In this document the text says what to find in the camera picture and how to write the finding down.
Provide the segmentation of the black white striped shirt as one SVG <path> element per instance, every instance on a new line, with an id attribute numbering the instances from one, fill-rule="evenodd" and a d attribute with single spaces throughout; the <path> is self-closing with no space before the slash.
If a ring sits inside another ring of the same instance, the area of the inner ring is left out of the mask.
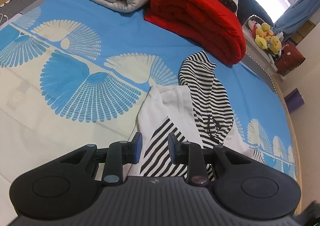
<path id="1" fill-rule="evenodd" d="M 203 51 L 182 63 L 178 85 L 153 85 L 138 114 L 142 152 L 130 175 L 148 177 L 183 176 L 187 167 L 170 160 L 167 137 L 193 142 L 204 149 L 222 145 L 258 162 L 263 156 L 245 143 L 239 133 L 225 87 L 216 78 L 212 63 Z"/>

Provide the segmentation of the blue cream patterned bedsheet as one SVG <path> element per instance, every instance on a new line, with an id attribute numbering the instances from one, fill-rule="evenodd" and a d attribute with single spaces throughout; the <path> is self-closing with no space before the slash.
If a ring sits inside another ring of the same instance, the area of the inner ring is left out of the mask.
<path id="1" fill-rule="evenodd" d="M 228 67 L 143 14 L 44 0 L 1 29 L 1 224 L 269 224 L 295 212 L 292 151 L 260 125 L 284 115 L 276 95 L 242 63 Z M 123 165 L 123 183 L 103 183 L 108 148 L 139 132 L 150 88 L 178 85 L 183 61 L 200 51 L 265 162 L 214 145 L 201 147 L 208 185 L 130 175 L 136 164 Z"/>

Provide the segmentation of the purple bin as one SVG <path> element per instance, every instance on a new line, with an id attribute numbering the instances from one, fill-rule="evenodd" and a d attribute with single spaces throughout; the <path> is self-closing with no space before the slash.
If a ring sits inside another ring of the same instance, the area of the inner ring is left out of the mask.
<path id="1" fill-rule="evenodd" d="M 297 88 L 284 97 L 289 113 L 293 113 L 304 105 L 304 99 Z"/>

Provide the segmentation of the red folded blanket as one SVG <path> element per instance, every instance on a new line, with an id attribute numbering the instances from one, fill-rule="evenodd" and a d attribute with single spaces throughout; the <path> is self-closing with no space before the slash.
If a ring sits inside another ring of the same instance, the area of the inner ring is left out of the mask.
<path id="1" fill-rule="evenodd" d="M 227 66 L 246 53 L 236 14 L 218 0 L 151 0 L 144 19 L 193 40 Z"/>

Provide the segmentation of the yellow plush toys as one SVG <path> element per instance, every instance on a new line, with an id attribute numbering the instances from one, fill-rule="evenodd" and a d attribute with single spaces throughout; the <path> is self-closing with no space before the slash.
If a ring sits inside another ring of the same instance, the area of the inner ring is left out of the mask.
<path id="1" fill-rule="evenodd" d="M 281 41 L 270 29 L 267 23 L 255 24 L 252 30 L 256 45 L 262 50 L 270 50 L 274 55 L 279 55 L 281 51 Z"/>

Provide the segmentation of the dark red cushion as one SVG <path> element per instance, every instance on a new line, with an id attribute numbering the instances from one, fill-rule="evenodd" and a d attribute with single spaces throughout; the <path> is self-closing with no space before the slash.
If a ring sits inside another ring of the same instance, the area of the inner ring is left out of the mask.
<path id="1" fill-rule="evenodd" d="M 275 61 L 277 73 L 285 76 L 305 61 L 305 57 L 292 42 L 282 43 L 281 57 Z"/>

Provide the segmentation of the teal shark plush toy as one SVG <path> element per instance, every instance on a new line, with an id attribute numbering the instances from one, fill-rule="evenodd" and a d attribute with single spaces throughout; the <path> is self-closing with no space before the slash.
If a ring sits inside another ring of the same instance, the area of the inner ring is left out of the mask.
<path id="1" fill-rule="evenodd" d="M 244 25 L 251 15 L 256 15 L 273 26 L 272 19 L 256 0 L 238 0 L 237 17 L 241 25 Z"/>

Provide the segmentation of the right blue curtain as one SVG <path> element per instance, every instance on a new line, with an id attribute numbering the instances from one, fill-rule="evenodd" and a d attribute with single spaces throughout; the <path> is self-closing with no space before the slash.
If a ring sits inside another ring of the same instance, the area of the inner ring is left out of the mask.
<path id="1" fill-rule="evenodd" d="M 274 23 L 273 32 L 282 32 L 285 39 L 289 38 L 318 9 L 319 0 L 296 0 Z"/>

